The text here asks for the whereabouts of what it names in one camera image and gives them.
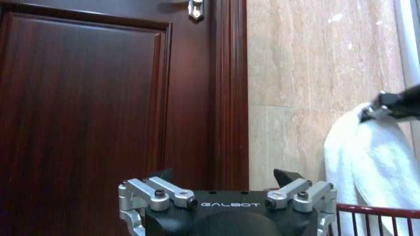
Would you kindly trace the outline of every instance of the door lock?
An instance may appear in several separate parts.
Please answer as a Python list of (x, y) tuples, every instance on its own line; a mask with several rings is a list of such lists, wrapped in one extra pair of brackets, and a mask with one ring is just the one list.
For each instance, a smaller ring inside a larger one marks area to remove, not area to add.
[(203, 18), (202, 0), (187, 0), (187, 15), (194, 21), (199, 21)]

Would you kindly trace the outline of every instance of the white towel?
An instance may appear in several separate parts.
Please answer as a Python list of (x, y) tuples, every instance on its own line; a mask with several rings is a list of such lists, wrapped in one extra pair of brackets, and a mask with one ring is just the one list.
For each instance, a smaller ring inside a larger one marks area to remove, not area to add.
[[(359, 123), (361, 104), (333, 124), (325, 139), (326, 181), (337, 188), (337, 202), (420, 209), (420, 166), (393, 118)], [(339, 214), (341, 235), (353, 235), (349, 213)], [(357, 234), (365, 235), (365, 219), (355, 215)], [(383, 233), (391, 235), (391, 222), (382, 217)], [(370, 219), (377, 235), (377, 218)], [(397, 219), (398, 235), (407, 235), (406, 220)], [(413, 221), (414, 235), (420, 223)]]

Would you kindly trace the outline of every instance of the marble wall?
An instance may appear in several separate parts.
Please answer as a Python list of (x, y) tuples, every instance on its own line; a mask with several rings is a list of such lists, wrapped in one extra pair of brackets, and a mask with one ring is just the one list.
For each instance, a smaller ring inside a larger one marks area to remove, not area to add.
[(250, 189), (271, 169), (325, 178), (333, 121), (403, 89), (391, 0), (246, 0)]

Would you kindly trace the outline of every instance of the metal rack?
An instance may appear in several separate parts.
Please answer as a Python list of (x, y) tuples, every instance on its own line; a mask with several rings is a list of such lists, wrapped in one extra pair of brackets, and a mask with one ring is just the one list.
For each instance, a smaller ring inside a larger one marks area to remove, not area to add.
[(357, 225), (355, 225), (355, 214), (365, 215), (365, 223), (366, 223), (366, 235), (370, 235), (370, 223), (369, 223), (369, 215), (377, 216), (377, 224), (378, 224), (378, 234), (382, 236), (382, 224), (381, 217), (386, 216), (391, 218), (391, 227), (393, 227), (393, 235), (397, 236), (397, 224), (395, 218), (406, 219), (406, 226), (409, 231), (409, 236), (413, 236), (413, 227), (411, 227), (411, 219), (420, 219), (420, 210), (409, 210), (409, 209), (395, 209), (395, 208), (383, 208), (383, 207), (370, 207), (370, 206), (358, 206), (349, 204), (337, 204), (335, 205), (335, 222), (337, 222), (337, 236), (341, 236), (339, 229), (339, 212), (349, 212), (351, 214), (353, 220), (353, 235), (357, 236)]

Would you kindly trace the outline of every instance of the door frame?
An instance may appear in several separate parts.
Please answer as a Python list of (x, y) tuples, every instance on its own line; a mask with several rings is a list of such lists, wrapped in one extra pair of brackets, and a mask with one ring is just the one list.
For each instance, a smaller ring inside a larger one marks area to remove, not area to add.
[(249, 188), (246, 0), (214, 0), (211, 3), (211, 185), (217, 189), (243, 190)]

